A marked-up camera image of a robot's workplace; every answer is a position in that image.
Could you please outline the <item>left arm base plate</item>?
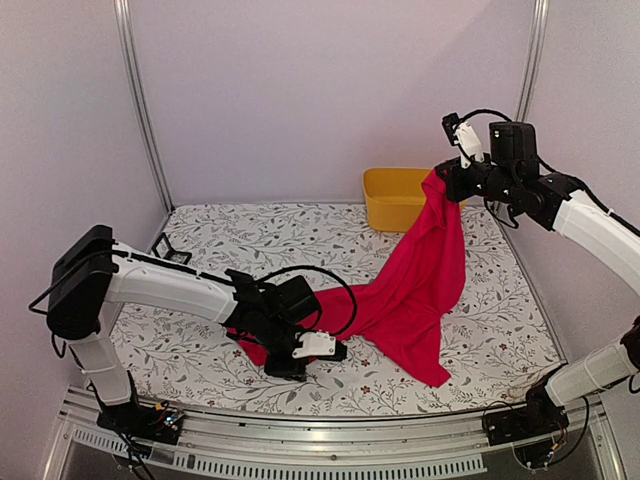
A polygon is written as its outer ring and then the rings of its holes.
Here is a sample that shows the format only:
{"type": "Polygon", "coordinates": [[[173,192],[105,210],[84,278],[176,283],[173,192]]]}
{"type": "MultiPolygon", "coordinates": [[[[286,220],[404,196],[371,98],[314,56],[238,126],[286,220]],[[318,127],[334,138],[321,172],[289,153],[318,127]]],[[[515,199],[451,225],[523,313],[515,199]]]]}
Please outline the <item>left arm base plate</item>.
{"type": "Polygon", "coordinates": [[[162,402],[160,408],[133,401],[108,406],[99,404],[97,425],[117,434],[157,443],[176,445],[179,441],[185,412],[162,402]]]}

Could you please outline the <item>red t-shirt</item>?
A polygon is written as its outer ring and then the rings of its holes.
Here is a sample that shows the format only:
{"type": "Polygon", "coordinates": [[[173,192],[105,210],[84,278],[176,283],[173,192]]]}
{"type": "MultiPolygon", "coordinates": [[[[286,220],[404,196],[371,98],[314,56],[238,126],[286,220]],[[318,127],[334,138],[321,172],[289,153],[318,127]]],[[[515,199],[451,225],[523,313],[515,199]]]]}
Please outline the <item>red t-shirt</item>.
{"type": "Polygon", "coordinates": [[[362,336],[429,387],[448,382],[440,365],[441,319],[458,303],[466,281],[460,206],[445,181],[429,173],[421,183],[426,204],[367,285],[352,288],[358,312],[339,340],[362,336]]]}

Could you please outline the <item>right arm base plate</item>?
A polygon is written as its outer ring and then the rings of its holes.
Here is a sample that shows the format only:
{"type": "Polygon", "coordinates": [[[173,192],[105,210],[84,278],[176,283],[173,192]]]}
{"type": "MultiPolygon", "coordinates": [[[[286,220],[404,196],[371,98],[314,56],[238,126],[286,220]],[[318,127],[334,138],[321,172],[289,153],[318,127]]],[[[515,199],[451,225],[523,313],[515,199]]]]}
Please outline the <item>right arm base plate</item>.
{"type": "Polygon", "coordinates": [[[491,446],[560,432],[568,426],[565,409],[546,397],[532,397],[523,406],[509,406],[482,416],[482,428],[491,446]]]}

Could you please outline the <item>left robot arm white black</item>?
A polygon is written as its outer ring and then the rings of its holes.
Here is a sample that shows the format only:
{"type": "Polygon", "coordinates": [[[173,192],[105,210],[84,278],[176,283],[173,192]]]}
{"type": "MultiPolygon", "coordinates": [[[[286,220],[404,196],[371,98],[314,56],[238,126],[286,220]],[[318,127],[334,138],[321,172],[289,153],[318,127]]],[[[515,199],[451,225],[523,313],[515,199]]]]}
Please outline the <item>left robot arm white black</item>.
{"type": "Polygon", "coordinates": [[[297,379],[304,359],[336,351],[334,336],[300,324],[319,309],[303,277],[274,285],[233,270],[216,276],[138,252],[117,242],[110,227],[96,225],[55,263],[50,286],[29,309],[68,343],[111,419],[128,434],[141,433],[149,415],[133,400],[132,381],[108,338],[108,303],[187,313],[245,333],[280,377],[297,379]]]}

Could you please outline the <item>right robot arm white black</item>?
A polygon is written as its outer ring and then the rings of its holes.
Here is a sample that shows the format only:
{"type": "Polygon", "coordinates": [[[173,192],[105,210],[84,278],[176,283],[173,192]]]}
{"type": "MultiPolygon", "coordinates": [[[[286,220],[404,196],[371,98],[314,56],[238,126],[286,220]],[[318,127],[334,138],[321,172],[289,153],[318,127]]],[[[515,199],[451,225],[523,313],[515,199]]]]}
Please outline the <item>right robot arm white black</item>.
{"type": "MultiPolygon", "coordinates": [[[[471,114],[448,114],[442,128],[458,155],[436,167],[453,202],[478,197],[505,206],[510,224],[526,216],[542,229],[574,244],[596,274],[627,293],[639,293],[639,230],[617,215],[577,176],[545,162],[530,123],[494,112],[489,146],[482,147],[471,114]]],[[[630,382],[639,384],[639,322],[614,332],[607,344],[543,377],[526,394],[517,427],[537,436],[556,413],[581,397],[630,382]]]]}

